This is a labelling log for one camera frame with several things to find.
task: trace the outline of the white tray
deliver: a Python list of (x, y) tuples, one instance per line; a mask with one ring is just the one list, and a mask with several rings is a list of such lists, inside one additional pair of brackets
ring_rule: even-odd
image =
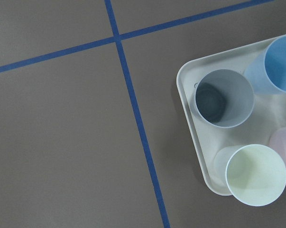
[(228, 196), (231, 193), (213, 170), (212, 162), (216, 153), (226, 146), (254, 143), (268, 145), (271, 134), (286, 126), (286, 95), (256, 95), (251, 117), (235, 128), (222, 129), (205, 123), (191, 113), (189, 104), (193, 99), (194, 85), (217, 69), (230, 69), (243, 74), (254, 58), (275, 39), (192, 60), (184, 64), (177, 74), (177, 88), (204, 180), (219, 195)]

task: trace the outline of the gray surface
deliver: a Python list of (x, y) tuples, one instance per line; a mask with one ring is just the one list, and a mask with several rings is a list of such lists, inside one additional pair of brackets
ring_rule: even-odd
[(161, 226), (114, 44), (0, 74), (0, 228)]
[(111, 36), (103, 0), (0, 0), (0, 66)]
[(254, 208), (207, 188), (175, 82), (189, 60), (283, 34), (286, 1), (274, 1), (123, 42), (173, 228), (286, 228), (286, 190)]
[(112, 0), (120, 34), (245, 2), (245, 0)]

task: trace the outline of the light blue cup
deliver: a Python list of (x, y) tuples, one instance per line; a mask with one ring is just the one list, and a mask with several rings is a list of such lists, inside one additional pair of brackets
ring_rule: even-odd
[(245, 70), (255, 93), (286, 93), (286, 36), (273, 41)]

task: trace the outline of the blue stripe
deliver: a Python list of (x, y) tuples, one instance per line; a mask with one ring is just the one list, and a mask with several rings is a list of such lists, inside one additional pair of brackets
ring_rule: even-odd
[(123, 73), (124, 73), (126, 86), (127, 86), (127, 89), (128, 89), (128, 93), (129, 93), (129, 97), (130, 97), (130, 101), (131, 101), (134, 117), (135, 117), (135, 120), (136, 120), (136, 123), (137, 123), (138, 132), (139, 132), (139, 135), (140, 135), (140, 138), (141, 138), (141, 142), (142, 142), (142, 145), (143, 145), (143, 149), (144, 149), (144, 153), (145, 153), (145, 157), (146, 157), (149, 173), (150, 173), (150, 176), (151, 176), (152, 184), (153, 184), (153, 187), (154, 187), (154, 191), (155, 191), (155, 195), (156, 195), (156, 199), (157, 199), (157, 204), (158, 204), (158, 207), (159, 207), (159, 210), (160, 210), (160, 214), (161, 214), (161, 218), (162, 218), (162, 221), (163, 221), (163, 225), (164, 225), (164, 228), (170, 228), (170, 224), (169, 224), (168, 215), (167, 215), (167, 212), (166, 212), (166, 208), (165, 208), (162, 192), (161, 192), (160, 185), (159, 185), (159, 182), (158, 182), (158, 179), (157, 179), (157, 172), (156, 172), (153, 160), (152, 160), (152, 156), (151, 156), (151, 152), (150, 152), (150, 148), (149, 148), (146, 132), (145, 132), (145, 129), (144, 129), (142, 117), (141, 117), (141, 114), (140, 114), (140, 111), (139, 111), (139, 108), (138, 108), (137, 98), (135, 96), (133, 84), (132, 84), (131, 77), (130, 77), (129, 68), (128, 68), (127, 61), (126, 61), (125, 52), (124, 52), (123, 45), (122, 45), (122, 42), (121, 42), (121, 39), (120, 39), (119, 30), (118, 30), (118, 27), (117, 27), (117, 24), (116, 24), (116, 20), (115, 20), (115, 17), (114, 17), (111, 1), (110, 0), (105, 0), (105, 4), (106, 4), (106, 8), (107, 8), (107, 13), (108, 13), (108, 16), (109, 16), (110, 24), (111, 24), (111, 27), (112, 27), (113, 36), (115, 38), (115, 43), (116, 43), (116, 47), (117, 47), (119, 58), (120, 58), (120, 64), (122, 66), (122, 70), (123, 70)]
[(120, 38), (122, 40), (124, 39), (129, 39), (129, 38), (133, 38), (133, 37), (137, 37), (137, 36), (141, 36), (147, 33), (151, 33), (151, 32), (156, 32), (156, 31), (160, 31), (163, 29), (168, 29), (171, 27), (175, 27), (175, 26), (179, 26), (179, 25), (183, 25), (189, 22), (193, 22), (193, 21), (197, 21), (197, 20), (202, 20), (205, 18), (209, 18), (209, 17), (213, 17), (213, 16), (217, 16), (220, 14), (224, 14), (224, 13), (228, 13), (228, 12), (232, 12), (232, 11), (236, 11), (236, 10), (241, 10), (247, 7), (251, 7), (251, 6), (256, 6), (262, 3), (266, 3), (266, 2), (270, 2), (270, 1), (274, 1), (274, 0), (253, 0), (253, 1), (247, 1), (247, 2), (243, 2), (240, 4), (236, 4), (236, 5), (232, 5), (232, 6), (227, 6), (224, 8), (220, 8), (220, 9), (215, 9), (206, 13), (201, 13), (201, 14), (197, 14), (197, 15), (193, 15), (193, 16), (189, 16), (186, 18), (181, 18), (181, 19), (177, 19), (177, 20), (173, 20), (173, 21), (169, 21), (163, 24), (158, 24), (158, 25), (154, 25), (151, 27), (147, 27), (147, 28), (142, 28), (136, 31), (132, 31), (132, 32), (128, 32), (128, 33), (124, 33), (120, 35)]
[(75, 47), (71, 47), (71, 48), (67, 48), (64, 50), (60, 50), (60, 51), (55, 51), (49, 54), (45, 54), (45, 55), (41, 55), (41, 56), (37, 56), (34, 58), (29, 58), (29, 59), (25, 59), (19, 62), (15, 62), (15, 63), (11, 63), (11, 64), (7, 64), (4, 66), (0, 66), (0, 73), (4, 72), (4, 71), (8, 71), (8, 70), (12, 70), (12, 69), (16, 69), (19, 67), (24, 67), (27, 65), (31, 65), (34, 63), (39, 63), (45, 60), (49, 60), (52, 58), (57, 58), (57, 57), (61, 57), (61, 56), (65, 56), (65, 55), (69, 55), (75, 52), (79, 52), (79, 51), (84, 51), (84, 50), (88, 50), (91, 48), (95, 48), (98, 46), (103, 46), (105, 44), (109, 44), (109, 43), (113, 43), (114, 42), (114, 38), (110, 37), (110, 38), (106, 38), (106, 39), (101, 39), (101, 40), (97, 40), (91, 43), (87, 43), (87, 44), (82, 44), (82, 45), (78, 45)]

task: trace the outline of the plastic cup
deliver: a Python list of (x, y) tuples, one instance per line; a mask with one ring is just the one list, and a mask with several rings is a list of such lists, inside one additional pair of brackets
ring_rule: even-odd
[(214, 168), (233, 196), (250, 206), (275, 201), (286, 185), (282, 158), (264, 145), (225, 147), (216, 155)]
[(220, 69), (195, 85), (190, 108), (213, 126), (232, 128), (248, 119), (253, 106), (254, 94), (249, 81), (238, 72)]
[(269, 147), (274, 149), (286, 165), (286, 127), (275, 131), (269, 140)]
[(286, 36), (273, 41), (245, 70), (255, 93), (286, 93)]

